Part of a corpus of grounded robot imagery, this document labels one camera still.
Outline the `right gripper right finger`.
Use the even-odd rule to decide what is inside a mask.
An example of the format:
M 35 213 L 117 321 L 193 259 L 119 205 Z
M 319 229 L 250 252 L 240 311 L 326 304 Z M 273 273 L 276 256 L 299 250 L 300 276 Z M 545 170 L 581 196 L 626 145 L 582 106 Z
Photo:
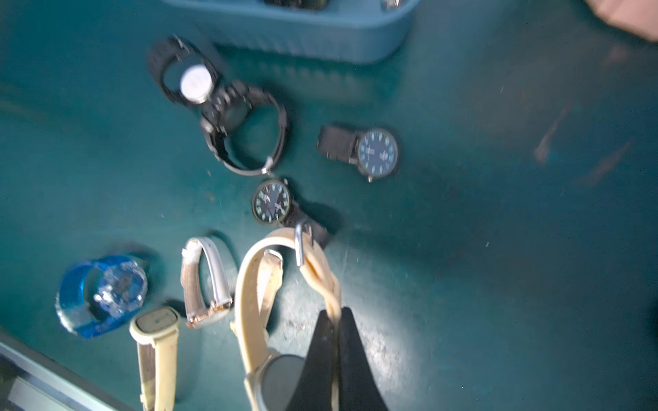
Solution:
M 342 308 L 339 322 L 339 410 L 388 410 L 348 307 Z

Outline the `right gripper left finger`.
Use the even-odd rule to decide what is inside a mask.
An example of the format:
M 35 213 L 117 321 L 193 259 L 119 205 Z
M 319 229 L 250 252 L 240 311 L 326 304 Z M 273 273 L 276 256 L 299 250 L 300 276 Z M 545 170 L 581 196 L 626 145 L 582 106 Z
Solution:
M 327 311 L 318 315 L 303 369 L 286 410 L 333 410 L 338 335 Z

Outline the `cream strap round watch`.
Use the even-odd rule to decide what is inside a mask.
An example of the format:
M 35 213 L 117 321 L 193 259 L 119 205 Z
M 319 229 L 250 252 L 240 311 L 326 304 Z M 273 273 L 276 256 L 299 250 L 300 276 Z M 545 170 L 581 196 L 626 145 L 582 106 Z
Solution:
M 276 229 L 248 250 L 236 282 L 236 335 L 245 369 L 245 390 L 254 410 L 286 410 L 300 378 L 306 356 L 281 354 L 269 347 L 267 320 L 272 302 L 281 287 L 282 276 L 267 284 L 264 294 L 258 289 L 260 266 L 274 247 L 290 248 L 296 253 L 297 266 L 308 286 L 325 300 L 325 309 L 338 335 L 342 317 L 340 284 L 330 269 L 323 249 L 314 240 L 307 223 L 295 229 Z M 339 352 L 334 377 L 333 405 L 339 407 Z

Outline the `black dial leather strap watch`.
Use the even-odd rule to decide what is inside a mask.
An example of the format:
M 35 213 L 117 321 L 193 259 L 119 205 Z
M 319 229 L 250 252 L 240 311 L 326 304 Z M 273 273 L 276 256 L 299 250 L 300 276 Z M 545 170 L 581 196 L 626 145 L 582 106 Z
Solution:
M 268 226 L 295 229 L 306 222 L 314 240 L 325 248 L 330 241 L 327 229 L 313 220 L 293 199 L 286 179 L 269 179 L 261 183 L 250 202 L 251 212 L 256 221 Z

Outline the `small black watch white face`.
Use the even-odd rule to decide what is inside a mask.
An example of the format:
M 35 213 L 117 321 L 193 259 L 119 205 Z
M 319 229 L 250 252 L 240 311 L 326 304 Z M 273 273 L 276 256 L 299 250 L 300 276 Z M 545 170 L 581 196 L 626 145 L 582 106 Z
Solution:
M 200 63 L 183 71 L 177 90 L 169 88 L 165 82 L 166 72 L 172 65 L 190 57 L 200 58 Z M 174 34 L 152 45 L 147 53 L 146 65 L 147 72 L 167 99 L 184 106 L 207 102 L 220 78 L 219 70 L 209 58 L 186 39 Z

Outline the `blue plastic storage box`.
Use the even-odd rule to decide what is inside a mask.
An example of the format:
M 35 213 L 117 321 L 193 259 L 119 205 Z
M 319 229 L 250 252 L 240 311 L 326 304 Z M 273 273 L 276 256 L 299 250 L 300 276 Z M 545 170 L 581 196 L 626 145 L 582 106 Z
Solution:
M 265 1 L 167 1 L 210 41 L 300 58 L 366 65 L 402 45 L 418 1 L 329 1 L 320 10 Z

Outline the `ribbed terracotta flower pot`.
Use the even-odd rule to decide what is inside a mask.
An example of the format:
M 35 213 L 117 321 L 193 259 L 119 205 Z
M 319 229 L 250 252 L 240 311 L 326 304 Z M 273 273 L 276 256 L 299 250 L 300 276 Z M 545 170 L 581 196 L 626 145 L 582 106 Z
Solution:
M 585 0 L 585 3 L 611 27 L 657 42 L 657 0 Z

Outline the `aluminium rail front frame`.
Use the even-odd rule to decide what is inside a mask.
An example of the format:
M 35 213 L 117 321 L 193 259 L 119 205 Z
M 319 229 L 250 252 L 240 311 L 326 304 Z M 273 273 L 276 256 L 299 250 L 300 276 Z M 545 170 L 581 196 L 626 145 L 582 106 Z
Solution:
M 1 409 L 129 410 L 130 406 L 1 332 Z

